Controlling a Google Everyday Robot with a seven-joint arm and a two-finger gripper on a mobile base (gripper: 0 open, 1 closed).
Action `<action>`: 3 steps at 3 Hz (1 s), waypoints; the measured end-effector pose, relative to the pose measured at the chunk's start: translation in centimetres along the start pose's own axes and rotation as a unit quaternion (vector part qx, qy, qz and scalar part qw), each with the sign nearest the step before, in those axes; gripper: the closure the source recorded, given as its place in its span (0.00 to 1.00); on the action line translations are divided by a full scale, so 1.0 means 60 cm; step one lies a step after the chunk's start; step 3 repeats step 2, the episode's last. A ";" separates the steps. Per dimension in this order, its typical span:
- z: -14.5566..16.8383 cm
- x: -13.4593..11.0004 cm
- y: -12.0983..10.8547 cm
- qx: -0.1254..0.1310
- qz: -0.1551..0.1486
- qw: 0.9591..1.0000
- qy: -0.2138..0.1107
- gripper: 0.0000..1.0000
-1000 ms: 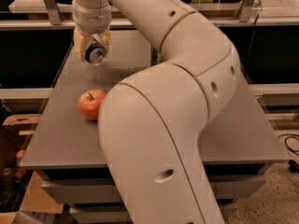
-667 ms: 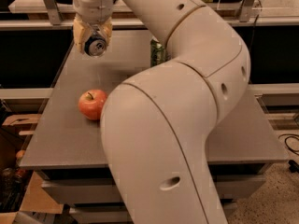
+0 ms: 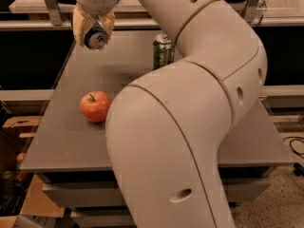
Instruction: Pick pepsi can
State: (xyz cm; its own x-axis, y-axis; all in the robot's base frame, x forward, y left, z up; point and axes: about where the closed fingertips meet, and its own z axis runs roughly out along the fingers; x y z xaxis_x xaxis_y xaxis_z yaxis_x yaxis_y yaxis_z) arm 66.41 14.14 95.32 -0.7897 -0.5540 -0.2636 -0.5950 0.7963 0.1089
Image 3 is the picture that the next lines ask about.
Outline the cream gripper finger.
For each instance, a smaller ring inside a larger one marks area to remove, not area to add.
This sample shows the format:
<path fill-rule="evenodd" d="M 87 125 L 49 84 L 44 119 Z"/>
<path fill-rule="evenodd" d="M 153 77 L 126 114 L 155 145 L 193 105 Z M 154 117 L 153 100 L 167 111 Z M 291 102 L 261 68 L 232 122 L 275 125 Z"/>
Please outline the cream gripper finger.
<path fill-rule="evenodd" d="M 77 4 L 72 14 L 72 28 L 74 39 L 81 47 L 85 45 L 85 39 L 93 26 L 94 19 L 92 16 Z"/>
<path fill-rule="evenodd" d="M 102 17 L 102 22 L 104 26 L 104 30 L 106 32 L 107 38 L 110 38 L 114 29 L 115 24 L 115 14 L 114 11 L 111 10 L 107 15 Z"/>

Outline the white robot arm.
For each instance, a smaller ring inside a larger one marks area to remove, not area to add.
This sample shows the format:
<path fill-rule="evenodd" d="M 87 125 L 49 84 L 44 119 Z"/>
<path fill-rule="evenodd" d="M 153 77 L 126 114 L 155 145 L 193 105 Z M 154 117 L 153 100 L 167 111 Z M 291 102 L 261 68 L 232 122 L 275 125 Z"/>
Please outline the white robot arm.
<path fill-rule="evenodd" d="M 226 135 L 257 102 L 260 39 L 224 0 L 138 0 L 181 58 L 127 85 L 107 153 L 137 228 L 235 228 L 218 171 Z"/>

